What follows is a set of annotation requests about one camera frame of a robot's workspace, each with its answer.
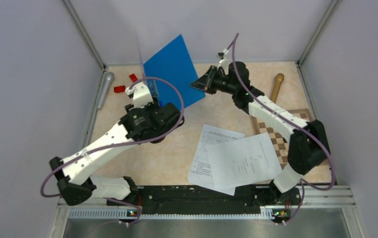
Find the blue clip file folder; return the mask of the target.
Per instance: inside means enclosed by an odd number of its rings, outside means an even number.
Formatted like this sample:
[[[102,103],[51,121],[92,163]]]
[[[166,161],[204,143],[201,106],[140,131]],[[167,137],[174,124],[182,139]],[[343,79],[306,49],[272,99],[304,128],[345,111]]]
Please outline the blue clip file folder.
[[[157,77],[171,83],[180,92],[185,107],[206,97],[204,92],[190,86],[199,77],[182,35],[143,63],[143,69],[147,77]]]

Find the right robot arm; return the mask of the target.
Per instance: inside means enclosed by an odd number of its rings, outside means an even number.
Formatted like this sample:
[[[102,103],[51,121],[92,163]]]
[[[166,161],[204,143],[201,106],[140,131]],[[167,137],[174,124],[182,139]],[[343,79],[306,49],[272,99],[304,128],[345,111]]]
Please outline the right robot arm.
[[[269,197],[273,203],[283,204],[304,175],[330,159],[323,123],[317,119],[306,121],[274,103],[251,85],[245,63],[233,61],[228,70],[212,65],[190,86],[211,95],[218,91],[230,94],[237,108],[263,121],[286,140],[288,164],[270,182]]]

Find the English printed paper sheet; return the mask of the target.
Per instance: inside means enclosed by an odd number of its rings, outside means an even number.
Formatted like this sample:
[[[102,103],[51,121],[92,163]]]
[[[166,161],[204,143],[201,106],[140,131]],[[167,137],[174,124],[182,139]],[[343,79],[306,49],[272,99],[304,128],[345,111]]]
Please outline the English printed paper sheet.
[[[267,132],[208,145],[206,149],[216,188],[272,180],[282,172]]]

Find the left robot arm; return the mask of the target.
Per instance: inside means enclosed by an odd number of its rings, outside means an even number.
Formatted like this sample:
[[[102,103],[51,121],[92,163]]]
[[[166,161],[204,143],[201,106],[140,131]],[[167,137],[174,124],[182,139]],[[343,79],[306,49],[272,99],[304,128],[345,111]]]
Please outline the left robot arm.
[[[130,177],[106,178],[93,173],[120,153],[144,143],[160,143],[184,123],[184,105],[160,105],[149,87],[137,82],[126,88],[132,103],[126,114],[93,143],[75,154],[50,160],[59,196],[75,206],[90,198],[106,198],[116,204],[131,205],[137,200],[138,187]]]

